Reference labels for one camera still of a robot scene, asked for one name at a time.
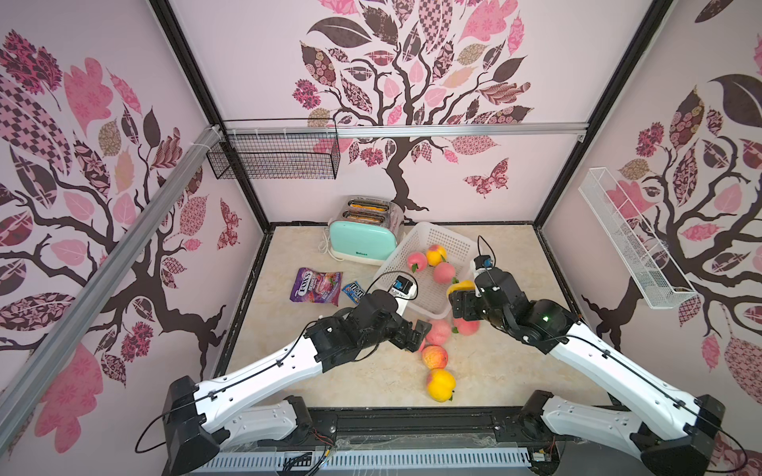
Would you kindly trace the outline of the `small pink peach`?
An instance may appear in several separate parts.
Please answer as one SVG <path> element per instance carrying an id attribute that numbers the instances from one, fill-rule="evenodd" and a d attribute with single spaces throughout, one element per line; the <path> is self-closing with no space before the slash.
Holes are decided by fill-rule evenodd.
<path id="1" fill-rule="evenodd" d="M 438 284 L 452 285 L 458 282 L 456 268 L 448 262 L 441 262 L 434 267 L 433 279 Z"/>

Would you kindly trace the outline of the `pink peach with leaf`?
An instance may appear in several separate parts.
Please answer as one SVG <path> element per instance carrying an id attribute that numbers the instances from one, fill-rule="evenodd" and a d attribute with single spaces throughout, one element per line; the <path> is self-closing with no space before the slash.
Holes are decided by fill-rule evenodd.
<path id="1" fill-rule="evenodd" d="M 419 273 L 424 271 L 428 267 L 429 262 L 427 256 L 422 252 L 415 252 L 408 256 L 407 266 L 411 273 Z"/>

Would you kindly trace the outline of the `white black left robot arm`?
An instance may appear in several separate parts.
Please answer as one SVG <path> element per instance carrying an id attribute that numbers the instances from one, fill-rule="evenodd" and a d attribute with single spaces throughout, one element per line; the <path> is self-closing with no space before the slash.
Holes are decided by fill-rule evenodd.
<path id="1" fill-rule="evenodd" d="M 168 388 L 162 424 L 166 475 L 186 475 L 226 445 L 283 440 L 310 426 L 297 400 L 262 410 L 256 404 L 290 387 L 369 357 L 384 342 L 415 352 L 431 331 L 426 321 L 404 319 L 406 299 L 376 290 L 356 307 L 308 322 L 295 340 L 236 372 L 194 382 L 184 376 Z"/>

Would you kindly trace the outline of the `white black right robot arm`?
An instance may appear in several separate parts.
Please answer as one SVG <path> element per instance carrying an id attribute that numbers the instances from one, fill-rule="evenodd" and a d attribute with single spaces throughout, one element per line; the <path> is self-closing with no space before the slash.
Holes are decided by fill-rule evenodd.
<path id="1" fill-rule="evenodd" d="M 607 410 L 537 390 L 518 416 L 528 438 L 596 442 L 638 459 L 654 475 L 710 473 L 725 412 L 716 398 L 695 397 L 657 378 L 558 303 L 528 299 L 498 268 L 477 269 L 474 281 L 448 289 L 448 300 L 457 319 L 488 322 L 577 369 L 623 406 Z"/>

